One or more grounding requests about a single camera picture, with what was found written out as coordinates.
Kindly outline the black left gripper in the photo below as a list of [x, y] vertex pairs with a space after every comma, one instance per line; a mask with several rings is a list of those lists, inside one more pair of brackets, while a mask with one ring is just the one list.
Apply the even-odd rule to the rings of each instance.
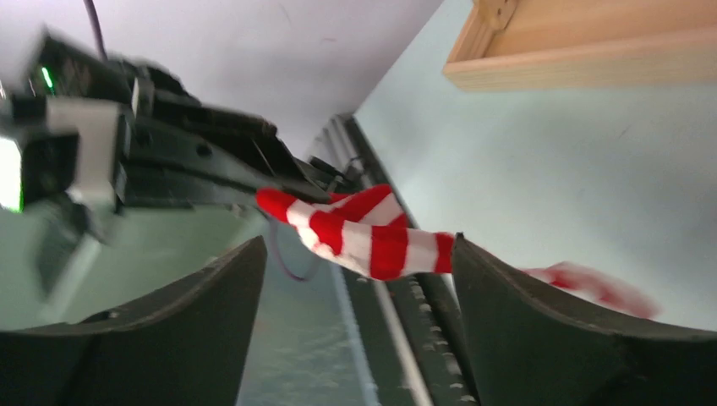
[[255, 206], [261, 189], [326, 203], [277, 137], [246, 112], [203, 106], [161, 69], [100, 60], [49, 31], [1, 50], [3, 146], [129, 146], [124, 206]]

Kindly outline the wooden hanger stand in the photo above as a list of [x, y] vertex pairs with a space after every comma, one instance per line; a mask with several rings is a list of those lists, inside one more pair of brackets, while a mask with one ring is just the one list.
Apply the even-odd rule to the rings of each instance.
[[716, 78], [713, 1], [477, 1], [443, 68], [465, 91]]

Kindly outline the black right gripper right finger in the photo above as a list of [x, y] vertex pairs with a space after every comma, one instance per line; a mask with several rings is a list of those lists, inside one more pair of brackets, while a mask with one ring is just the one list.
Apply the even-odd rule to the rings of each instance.
[[714, 332], [591, 304], [462, 235], [452, 267], [481, 404], [715, 404]]

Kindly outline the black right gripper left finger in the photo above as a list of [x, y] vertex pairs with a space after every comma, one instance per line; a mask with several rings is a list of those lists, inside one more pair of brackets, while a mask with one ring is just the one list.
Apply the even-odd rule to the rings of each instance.
[[256, 237], [81, 323], [3, 332], [2, 404], [235, 404], [266, 260]]

